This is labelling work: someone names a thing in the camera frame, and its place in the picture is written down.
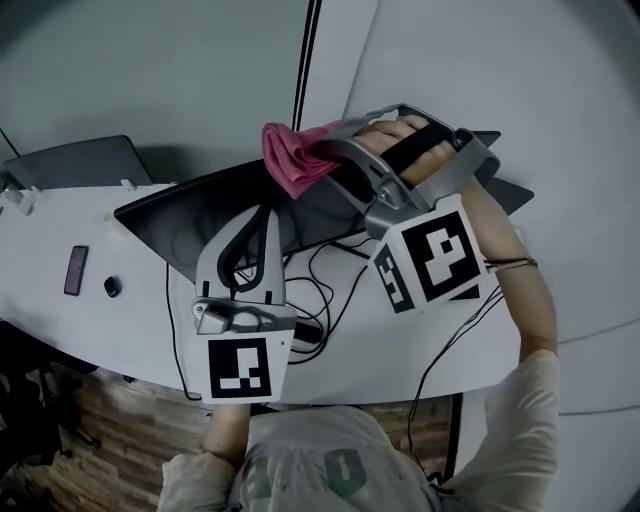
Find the black computer monitor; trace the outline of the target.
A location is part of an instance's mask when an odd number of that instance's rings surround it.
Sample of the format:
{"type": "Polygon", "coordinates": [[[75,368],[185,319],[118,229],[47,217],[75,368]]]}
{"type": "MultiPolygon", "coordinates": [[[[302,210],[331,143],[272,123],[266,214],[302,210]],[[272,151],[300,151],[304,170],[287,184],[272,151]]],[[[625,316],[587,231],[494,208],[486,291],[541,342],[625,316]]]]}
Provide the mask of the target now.
{"type": "Polygon", "coordinates": [[[201,250],[228,221],[266,204],[278,212],[283,254],[364,231],[363,216],[328,179],[292,199],[260,161],[167,188],[115,210],[116,219],[189,281],[201,250]]]}

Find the pink cloth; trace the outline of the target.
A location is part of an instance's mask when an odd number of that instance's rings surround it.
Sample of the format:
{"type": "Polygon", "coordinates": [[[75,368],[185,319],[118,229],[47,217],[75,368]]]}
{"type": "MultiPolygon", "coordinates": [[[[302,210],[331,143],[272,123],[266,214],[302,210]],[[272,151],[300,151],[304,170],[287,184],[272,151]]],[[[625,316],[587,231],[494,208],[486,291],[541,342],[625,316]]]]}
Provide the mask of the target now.
{"type": "Polygon", "coordinates": [[[347,125],[346,120],[294,131],[282,123],[267,123],[262,129],[262,157],[274,181],[293,199],[298,199],[339,164],[316,157],[312,146],[326,135],[347,125]]]}

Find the black wristband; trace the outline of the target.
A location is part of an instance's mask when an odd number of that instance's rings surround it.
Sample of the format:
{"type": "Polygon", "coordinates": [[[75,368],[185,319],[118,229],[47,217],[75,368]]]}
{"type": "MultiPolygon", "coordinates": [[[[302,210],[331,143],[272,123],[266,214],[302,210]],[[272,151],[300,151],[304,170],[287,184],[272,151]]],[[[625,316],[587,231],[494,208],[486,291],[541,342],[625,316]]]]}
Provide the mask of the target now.
{"type": "Polygon", "coordinates": [[[497,273],[506,270],[517,269],[521,267],[538,267],[538,263],[531,257],[512,258],[501,260],[484,260],[485,269],[489,273],[497,273]]]}

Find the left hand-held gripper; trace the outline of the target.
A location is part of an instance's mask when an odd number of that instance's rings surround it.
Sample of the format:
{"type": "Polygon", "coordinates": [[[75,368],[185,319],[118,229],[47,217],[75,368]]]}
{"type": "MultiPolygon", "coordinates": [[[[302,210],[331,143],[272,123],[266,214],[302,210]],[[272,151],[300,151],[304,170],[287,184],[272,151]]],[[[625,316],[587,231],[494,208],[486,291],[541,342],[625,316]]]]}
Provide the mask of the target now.
{"type": "Polygon", "coordinates": [[[200,252],[195,286],[202,298],[193,304],[191,390],[204,402],[251,404],[280,398],[296,312],[266,304],[285,303],[284,280],[279,216],[268,206],[253,206],[233,217],[200,252]],[[236,265],[253,236],[255,275],[239,283],[236,265]],[[236,295],[243,302],[224,300],[236,295]]]}

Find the dark grey chair back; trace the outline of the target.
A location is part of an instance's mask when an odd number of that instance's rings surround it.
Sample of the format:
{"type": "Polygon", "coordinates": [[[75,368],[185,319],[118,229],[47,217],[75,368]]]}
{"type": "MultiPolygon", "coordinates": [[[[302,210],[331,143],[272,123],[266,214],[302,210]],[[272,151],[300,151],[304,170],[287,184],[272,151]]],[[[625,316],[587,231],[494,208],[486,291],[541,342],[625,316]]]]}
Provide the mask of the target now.
{"type": "Polygon", "coordinates": [[[152,180],[129,137],[102,137],[36,151],[6,161],[2,169],[26,189],[136,186],[152,180]]]}

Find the black power adapter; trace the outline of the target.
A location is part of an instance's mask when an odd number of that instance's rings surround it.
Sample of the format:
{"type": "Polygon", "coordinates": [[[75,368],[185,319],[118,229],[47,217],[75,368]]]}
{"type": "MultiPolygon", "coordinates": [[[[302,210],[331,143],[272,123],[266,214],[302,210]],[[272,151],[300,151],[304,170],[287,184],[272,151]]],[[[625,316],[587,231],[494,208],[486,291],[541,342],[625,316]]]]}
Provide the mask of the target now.
{"type": "Polygon", "coordinates": [[[311,345],[318,345],[324,338],[322,325],[313,322],[297,321],[294,329],[294,339],[311,345]]]}

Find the person's left forearm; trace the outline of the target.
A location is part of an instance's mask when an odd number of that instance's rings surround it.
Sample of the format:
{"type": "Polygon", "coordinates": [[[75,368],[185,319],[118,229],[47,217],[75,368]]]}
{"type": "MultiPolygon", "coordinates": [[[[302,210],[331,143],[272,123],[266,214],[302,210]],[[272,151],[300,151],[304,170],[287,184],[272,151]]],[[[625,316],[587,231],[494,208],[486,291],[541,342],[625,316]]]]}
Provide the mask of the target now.
{"type": "Polygon", "coordinates": [[[215,405],[205,430],[202,449],[239,469],[247,452],[250,413],[249,404],[215,405]]]}

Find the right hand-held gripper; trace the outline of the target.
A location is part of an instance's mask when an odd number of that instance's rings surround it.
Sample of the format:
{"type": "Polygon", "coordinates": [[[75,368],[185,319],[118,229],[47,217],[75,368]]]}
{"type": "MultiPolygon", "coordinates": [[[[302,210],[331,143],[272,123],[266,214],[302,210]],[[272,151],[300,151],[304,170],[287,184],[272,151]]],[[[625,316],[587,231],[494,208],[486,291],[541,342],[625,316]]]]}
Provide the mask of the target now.
{"type": "MultiPolygon", "coordinates": [[[[378,157],[355,138],[321,139],[314,156],[335,163],[327,179],[353,205],[370,206],[365,225],[379,244],[369,265],[396,314],[424,311],[474,287],[486,273],[458,191],[470,179],[485,183],[500,167],[488,144],[407,104],[384,108],[426,120],[424,129],[378,157]],[[420,184],[400,175],[432,147],[447,141],[454,156],[420,184]]],[[[341,119],[325,137],[351,137],[376,116],[341,119]]]]}

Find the person's right forearm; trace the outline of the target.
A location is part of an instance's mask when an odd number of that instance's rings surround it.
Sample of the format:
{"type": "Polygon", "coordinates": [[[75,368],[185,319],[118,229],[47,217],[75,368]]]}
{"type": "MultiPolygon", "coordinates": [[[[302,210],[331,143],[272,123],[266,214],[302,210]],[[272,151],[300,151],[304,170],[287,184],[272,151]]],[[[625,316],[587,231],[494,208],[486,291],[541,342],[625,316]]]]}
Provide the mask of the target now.
{"type": "MultiPolygon", "coordinates": [[[[530,258],[505,211],[477,180],[465,185],[461,199],[485,259],[504,262],[530,258]]],[[[500,270],[497,279],[520,334],[520,359],[525,360],[539,350],[556,353],[555,307],[538,267],[528,264],[500,270]]]]}

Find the black office chair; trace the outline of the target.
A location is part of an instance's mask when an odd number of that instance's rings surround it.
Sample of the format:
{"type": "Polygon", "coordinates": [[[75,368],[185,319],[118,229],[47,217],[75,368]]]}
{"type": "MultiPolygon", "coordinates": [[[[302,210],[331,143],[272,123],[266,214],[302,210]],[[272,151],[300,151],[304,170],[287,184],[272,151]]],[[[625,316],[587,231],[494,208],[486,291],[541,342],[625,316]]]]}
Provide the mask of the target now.
{"type": "Polygon", "coordinates": [[[0,477],[15,465],[50,466],[56,455],[72,457],[63,447],[61,430],[90,447],[102,446],[98,438],[83,433],[80,420],[65,412],[82,380],[51,390],[47,376],[55,364],[80,375],[98,369],[0,319],[0,477]]]}

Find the person's right hand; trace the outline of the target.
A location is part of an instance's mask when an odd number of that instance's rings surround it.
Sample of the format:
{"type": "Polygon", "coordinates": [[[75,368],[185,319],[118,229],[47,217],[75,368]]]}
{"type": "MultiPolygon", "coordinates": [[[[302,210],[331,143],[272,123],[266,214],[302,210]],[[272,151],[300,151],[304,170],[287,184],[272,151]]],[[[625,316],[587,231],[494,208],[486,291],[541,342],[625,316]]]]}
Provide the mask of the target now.
{"type": "MultiPolygon", "coordinates": [[[[420,116],[400,116],[393,121],[373,122],[358,132],[354,139],[373,153],[381,155],[428,125],[429,122],[420,116]]],[[[400,177],[413,188],[433,175],[455,156],[456,151],[453,146],[448,141],[443,141],[412,162],[400,173],[400,177]]]]}

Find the dark smartphone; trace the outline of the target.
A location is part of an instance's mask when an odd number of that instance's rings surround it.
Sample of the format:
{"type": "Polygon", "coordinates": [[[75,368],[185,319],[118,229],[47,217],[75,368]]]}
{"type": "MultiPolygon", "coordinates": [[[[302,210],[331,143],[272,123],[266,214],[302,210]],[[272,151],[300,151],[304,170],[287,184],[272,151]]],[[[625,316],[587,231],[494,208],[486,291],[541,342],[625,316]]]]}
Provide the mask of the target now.
{"type": "Polygon", "coordinates": [[[72,248],[67,267],[63,293],[77,297],[80,294],[89,247],[76,245],[72,248]]]}

